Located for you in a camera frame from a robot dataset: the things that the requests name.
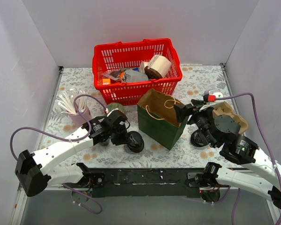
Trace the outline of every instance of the gift bag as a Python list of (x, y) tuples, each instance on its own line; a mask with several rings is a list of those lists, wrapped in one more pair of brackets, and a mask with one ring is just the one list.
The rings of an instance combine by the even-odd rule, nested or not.
[(182, 135), (188, 117), (177, 123), (174, 104), (183, 105), (170, 95), (150, 89), (137, 103), (139, 129), (166, 147), (174, 146)]

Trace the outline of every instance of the white wall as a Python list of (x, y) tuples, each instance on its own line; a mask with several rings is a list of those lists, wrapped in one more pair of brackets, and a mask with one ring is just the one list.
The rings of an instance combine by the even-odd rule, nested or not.
[[(0, 0), (0, 225), (10, 221), (18, 180), (9, 138), (19, 127), (41, 128), (58, 67), (21, 0)], [(15, 137), (17, 155), (34, 150), (37, 134)]]
[[(233, 93), (250, 91), (256, 97), (260, 123), (281, 163), (281, 0), (259, 1), (226, 66)], [(250, 98), (237, 99), (237, 105), (249, 122), (249, 137), (267, 152)]]
[(258, 0), (23, 0), (59, 66), (90, 67), (94, 46), (171, 38), (182, 63), (226, 62)]

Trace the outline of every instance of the red shopping basket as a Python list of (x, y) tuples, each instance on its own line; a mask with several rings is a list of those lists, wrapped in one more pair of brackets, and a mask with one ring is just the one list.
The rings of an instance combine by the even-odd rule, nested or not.
[[(165, 56), (172, 63), (165, 78), (145, 82), (102, 85), (103, 72), (126, 67), (139, 67), (142, 61), (149, 62), (156, 54)], [(94, 86), (101, 92), (107, 104), (118, 102), (122, 105), (135, 105), (151, 88), (171, 95), (177, 82), (182, 79), (179, 64), (176, 50), (168, 38), (97, 45), (93, 58)]]

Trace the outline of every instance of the flower pattern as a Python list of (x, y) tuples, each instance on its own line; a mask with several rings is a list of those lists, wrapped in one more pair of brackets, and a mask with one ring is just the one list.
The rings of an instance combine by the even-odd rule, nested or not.
[[(229, 96), (224, 75), (220, 66), (191, 66), (181, 65), (183, 73), (182, 81), (178, 82), (173, 97), (182, 103), (188, 104), (191, 99), (201, 99), (204, 91), (219, 88), (224, 96)], [(62, 91), (69, 91), (75, 87), (81, 90), (89, 90), (92, 96), (104, 102), (100, 92), (93, 85), (93, 73), (91, 68), (65, 68), (57, 91), (57, 96)], [(46, 132), (66, 137), (73, 133), (77, 127), (64, 110), (57, 105), (55, 99)], [(103, 115), (103, 108), (94, 100), (88, 101), (88, 107), (93, 117)], [(60, 166), (69, 166), (73, 163), (83, 162), (93, 168), (188, 168), (205, 167), (207, 162), (216, 162), (226, 167), (238, 167), (219, 155), (220, 149), (209, 146), (197, 148), (190, 144), (190, 135), (196, 130), (195, 125), (186, 125), (180, 139), (172, 150), (165, 149), (162, 145), (138, 130), (137, 106), (125, 106), (127, 117), (131, 123), (129, 130), (135, 130), (142, 135), (145, 148), (139, 154), (127, 151), (125, 146), (96, 145), (84, 149), (69, 157)], [(58, 140), (43, 136), (41, 148), (45, 148)]]

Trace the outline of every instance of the toilet paper roll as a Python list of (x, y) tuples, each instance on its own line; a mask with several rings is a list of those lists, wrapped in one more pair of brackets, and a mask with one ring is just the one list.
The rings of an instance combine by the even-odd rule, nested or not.
[(148, 64), (149, 64), (148, 62), (141, 62), (139, 71), (144, 74), (144, 73), (145, 73), (145, 67), (146, 67)]
[(171, 62), (162, 55), (155, 55), (145, 67), (145, 73), (150, 79), (164, 78), (170, 70)]

